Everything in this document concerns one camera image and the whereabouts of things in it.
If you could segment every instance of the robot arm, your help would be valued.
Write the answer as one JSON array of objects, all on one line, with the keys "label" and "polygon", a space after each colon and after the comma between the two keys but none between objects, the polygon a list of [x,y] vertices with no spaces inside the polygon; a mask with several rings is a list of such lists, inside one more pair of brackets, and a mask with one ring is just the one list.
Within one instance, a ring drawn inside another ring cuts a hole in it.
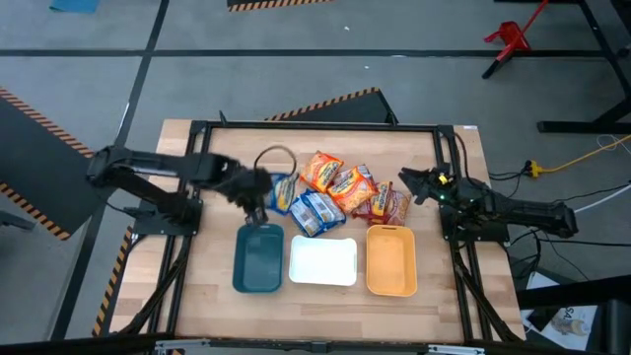
[{"label": "robot arm", "polygon": [[154,204],[174,223],[186,223],[199,211],[187,194],[166,192],[137,174],[181,178],[205,190],[214,190],[242,207],[249,225],[267,221],[263,197],[272,187],[265,169],[249,169],[237,160],[213,153],[184,157],[106,147],[95,154],[87,178],[95,187],[118,187]]},{"label": "robot arm", "polygon": [[449,165],[431,171],[403,168],[399,177],[415,196],[415,203],[427,198],[448,205],[461,214],[461,223],[486,222],[535,227],[549,234],[570,238],[578,233],[574,211],[564,203],[517,200],[493,191],[474,178],[448,176]]}]

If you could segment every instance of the concrete floor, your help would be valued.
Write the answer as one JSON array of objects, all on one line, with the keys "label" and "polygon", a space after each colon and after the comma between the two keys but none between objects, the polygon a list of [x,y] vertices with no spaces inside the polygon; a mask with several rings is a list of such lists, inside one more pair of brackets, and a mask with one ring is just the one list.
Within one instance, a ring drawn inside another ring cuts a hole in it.
[{"label": "concrete floor", "polygon": [[[143,49],[159,3],[109,0],[95,15],[76,15],[53,13],[41,0],[4,0],[0,49]],[[224,5],[172,1],[157,48],[490,49],[499,44],[484,43],[484,36],[502,21],[523,23],[534,9],[491,0],[337,0],[231,14]],[[631,42],[608,2],[591,5],[614,48]],[[528,40],[541,49],[597,49],[576,6],[550,6]],[[116,136],[139,63],[135,57],[0,57],[0,85],[91,148],[100,149]],[[489,64],[489,59],[480,58],[155,58],[127,146],[153,150],[165,118],[216,118],[221,109],[229,119],[260,119],[379,87],[402,122],[478,125],[489,171],[497,173],[514,171],[526,159],[553,167],[597,148],[595,136],[541,135],[534,124],[543,119],[590,120],[622,98],[603,59],[515,59],[492,80],[483,81],[480,74]],[[525,179],[517,197],[553,200],[615,186],[630,177],[631,155],[618,149],[559,174]],[[510,192],[513,184],[494,187]],[[582,214],[575,240],[629,243],[629,196]],[[595,200],[598,196],[572,201],[570,206]],[[111,202],[128,205],[134,200],[119,193]],[[0,208],[21,212],[4,196]],[[69,336],[90,335],[129,223],[129,218],[106,211]],[[511,230],[516,236],[522,228]],[[0,343],[46,338],[80,233],[61,243],[41,228],[33,233],[0,229]],[[557,248],[592,279],[631,270],[631,260],[621,248]],[[523,257],[532,251],[531,243],[521,242],[510,254]],[[581,280],[549,246],[543,247],[541,266]]]}]

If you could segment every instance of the wooden tabletop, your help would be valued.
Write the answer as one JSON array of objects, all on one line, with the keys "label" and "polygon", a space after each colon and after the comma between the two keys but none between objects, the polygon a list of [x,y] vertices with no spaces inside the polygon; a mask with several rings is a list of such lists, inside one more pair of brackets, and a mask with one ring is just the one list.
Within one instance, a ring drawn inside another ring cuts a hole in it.
[{"label": "wooden tabletop", "polygon": [[[165,121],[157,151],[183,155],[189,120]],[[469,154],[472,177],[488,180],[480,137],[475,127],[456,127]],[[315,151],[331,154],[345,168],[367,164],[376,181],[391,180],[405,191],[401,167],[429,169],[436,165],[432,135],[419,132],[312,131],[276,129],[213,129],[210,151],[229,155],[251,166],[260,151],[282,144],[294,151],[299,168]],[[447,145],[444,144],[446,156]],[[284,152],[270,152],[260,163],[272,172],[289,172]],[[174,190],[176,180],[152,177]],[[366,286],[366,231],[363,220],[319,238],[353,238],[358,245],[358,277],[351,287],[296,284],[289,280],[290,245],[300,235],[290,217],[269,213],[270,223],[285,231],[283,285],[271,294],[242,294],[232,285],[235,243],[244,223],[243,210],[215,192],[204,191],[199,233],[193,239],[177,320],[176,334],[198,337],[258,339],[328,339],[376,341],[462,341],[456,286],[449,246],[443,240],[438,206],[433,201],[410,205],[406,227],[416,238],[418,292],[409,298],[377,296]],[[164,237],[148,237],[127,260],[110,331],[129,323],[156,286]],[[485,294],[500,317],[525,337],[506,253],[495,243],[477,243]],[[473,330],[480,337],[475,302],[469,295]],[[170,304],[168,295],[165,305]],[[159,329],[164,329],[164,307]]]}]

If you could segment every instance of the food packet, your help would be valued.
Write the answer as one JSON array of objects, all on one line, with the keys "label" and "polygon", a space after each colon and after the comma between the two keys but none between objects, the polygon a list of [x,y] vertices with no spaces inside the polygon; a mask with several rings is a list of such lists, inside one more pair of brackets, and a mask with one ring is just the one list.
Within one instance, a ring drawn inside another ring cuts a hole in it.
[{"label": "food packet", "polygon": [[358,209],[353,211],[353,217],[366,219],[369,225],[391,225],[404,226],[405,215],[410,205],[410,196],[403,192],[391,190],[387,202],[387,209],[384,216],[376,216],[371,213],[371,207],[368,203],[362,204]]},{"label": "food packet", "polygon": [[377,194],[377,189],[369,179],[360,173],[359,167],[355,167],[344,176],[341,183],[330,187],[328,194],[342,211],[351,213],[359,205]]},{"label": "food packet", "polygon": [[382,224],[390,226],[404,226],[405,215],[410,205],[410,196],[403,192],[393,191],[387,205],[386,219]]},{"label": "food packet", "polygon": [[384,181],[377,184],[378,193],[371,197],[371,214],[377,217],[384,217],[389,202],[392,181]]},{"label": "food packet", "polygon": [[[362,164],[360,166],[357,166],[357,169],[359,169],[359,173],[361,175],[364,176],[364,178],[367,178],[368,180],[370,180],[373,184],[375,184],[375,181],[373,180],[373,175],[371,175],[371,172],[368,171],[368,167],[366,167],[366,165]],[[352,169],[349,170],[345,170],[343,172],[340,172],[338,175],[336,175],[333,178],[333,183],[332,185],[337,185],[340,184],[344,178],[346,178],[347,175],[349,175],[351,173]]]},{"label": "food packet", "polygon": [[302,199],[296,198],[289,210],[294,222],[305,236],[312,238],[324,232],[324,226],[317,218],[316,213]]},{"label": "food packet", "polygon": [[300,179],[311,188],[326,192],[342,165],[344,162],[341,160],[317,151],[300,173]]},{"label": "food packet", "polygon": [[301,195],[301,199],[306,205],[311,207],[315,216],[329,230],[340,223],[346,222],[344,212],[337,207],[331,197],[325,193],[307,191]]},{"label": "food packet", "polygon": [[294,203],[297,174],[271,173],[272,189],[265,196],[265,207],[283,216]]}]

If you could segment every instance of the plastic tray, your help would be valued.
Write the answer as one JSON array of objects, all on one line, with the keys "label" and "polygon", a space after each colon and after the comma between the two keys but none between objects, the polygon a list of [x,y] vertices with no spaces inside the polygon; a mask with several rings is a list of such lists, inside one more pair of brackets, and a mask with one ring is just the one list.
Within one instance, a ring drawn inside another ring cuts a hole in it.
[{"label": "plastic tray", "polygon": [[277,225],[239,228],[233,270],[233,287],[237,291],[268,293],[280,288],[283,239],[283,229]]},{"label": "plastic tray", "polygon": [[405,227],[373,226],[366,237],[366,284],[377,295],[416,293],[414,233]]},{"label": "plastic tray", "polygon": [[296,236],[289,279],[296,283],[352,286],[357,281],[357,243]]}]

